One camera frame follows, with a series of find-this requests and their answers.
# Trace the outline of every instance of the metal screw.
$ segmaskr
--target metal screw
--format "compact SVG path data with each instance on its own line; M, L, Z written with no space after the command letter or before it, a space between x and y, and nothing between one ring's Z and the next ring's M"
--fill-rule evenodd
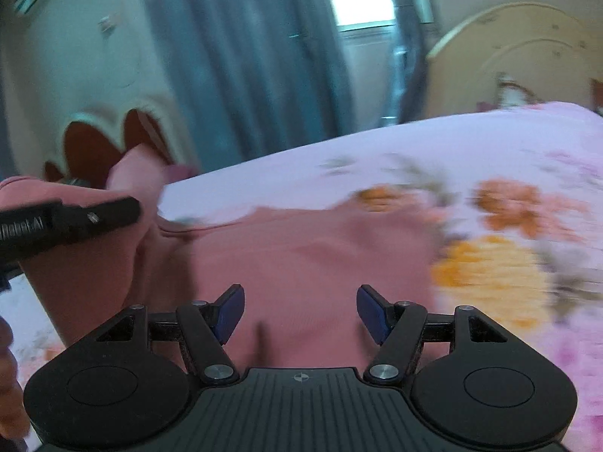
M206 376L215 381L228 379L228 377L234 374L234 370L232 367L223 364L210 365L209 367L205 367L205 370L203 372Z
M393 365L389 365L387 363L380 363L379 365L373 365L369 370L369 374L375 379L386 380L393 379L398 375L398 369L396 369Z

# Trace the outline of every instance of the blue curtain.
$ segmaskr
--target blue curtain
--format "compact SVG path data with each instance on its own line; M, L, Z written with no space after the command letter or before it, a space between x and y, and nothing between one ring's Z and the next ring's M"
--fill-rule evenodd
M14 164L13 152L8 139L8 124L4 111L4 93L2 92L2 80L0 79L0 180L9 176L18 175Z
M413 0L393 0L396 37L392 60L391 100L384 125L420 119L427 83L426 46Z
M145 0L204 171L354 129L330 0Z

